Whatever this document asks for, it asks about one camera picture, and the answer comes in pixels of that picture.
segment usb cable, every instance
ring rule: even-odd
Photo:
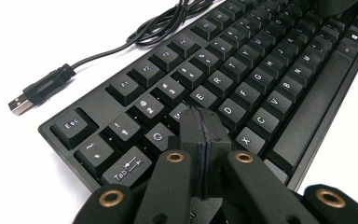
[[[189,0],[180,0],[175,7],[142,24],[135,33],[127,38],[123,46],[90,56],[72,66],[64,64],[51,71],[47,76],[25,88],[22,95],[11,101],[8,104],[10,110],[19,116],[35,105],[42,105],[49,97],[60,91],[69,79],[76,75],[75,69],[84,63],[115,54],[132,44],[140,47],[156,45],[177,30],[185,20],[193,18],[209,8],[213,1],[195,0],[189,4]]]

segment usb connector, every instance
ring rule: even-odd
[[[25,88],[22,91],[22,95],[8,103],[8,107],[15,115],[19,116],[34,105],[41,105],[75,74],[71,66],[64,64],[62,67],[50,72],[47,76]]]

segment white background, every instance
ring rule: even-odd
[[[37,128],[145,51],[130,49],[82,66],[64,91],[20,117],[7,103],[64,63],[120,46],[140,24],[175,4],[0,1],[0,223],[73,221],[90,192]],[[358,78],[303,186],[316,183],[342,189],[358,201]]]

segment keyboard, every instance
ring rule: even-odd
[[[179,134],[180,113],[205,107],[296,190],[357,69],[358,5],[321,18],[308,1],[229,0],[39,132],[91,191],[135,188]]]

